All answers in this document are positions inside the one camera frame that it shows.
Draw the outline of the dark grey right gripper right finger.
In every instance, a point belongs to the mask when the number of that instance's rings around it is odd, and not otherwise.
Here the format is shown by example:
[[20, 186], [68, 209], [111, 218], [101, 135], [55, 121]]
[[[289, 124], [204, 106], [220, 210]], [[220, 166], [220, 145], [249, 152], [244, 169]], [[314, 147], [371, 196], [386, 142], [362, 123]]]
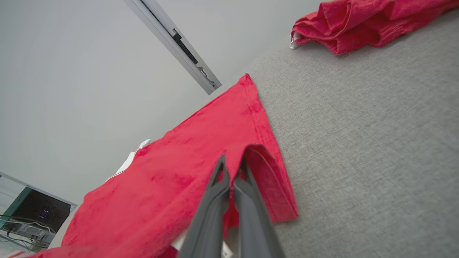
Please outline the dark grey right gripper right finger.
[[233, 186], [234, 203], [239, 213], [239, 257], [284, 258], [285, 252], [244, 157]]

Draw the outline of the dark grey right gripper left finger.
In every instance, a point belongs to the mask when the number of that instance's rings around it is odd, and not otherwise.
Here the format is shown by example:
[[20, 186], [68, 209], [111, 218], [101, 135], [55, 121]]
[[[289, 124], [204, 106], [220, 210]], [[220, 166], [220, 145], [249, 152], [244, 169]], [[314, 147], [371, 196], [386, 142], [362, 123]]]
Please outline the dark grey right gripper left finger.
[[225, 167], [225, 155], [222, 155], [187, 230], [179, 258], [221, 258], [223, 216], [228, 210], [229, 194], [230, 176]]

